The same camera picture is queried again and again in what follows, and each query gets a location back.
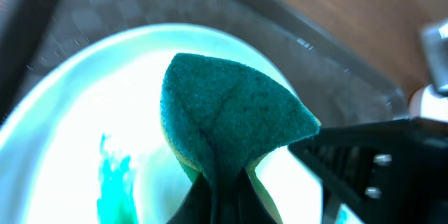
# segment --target green sponge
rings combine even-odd
[[[275,148],[313,136],[318,120],[269,76],[243,64],[177,54],[164,76],[162,127],[180,160],[212,188]]]

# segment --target sponge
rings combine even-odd
[[[302,102],[246,65],[177,54],[162,84],[165,136],[180,161],[214,190],[231,189],[240,171],[275,148],[319,132]]]

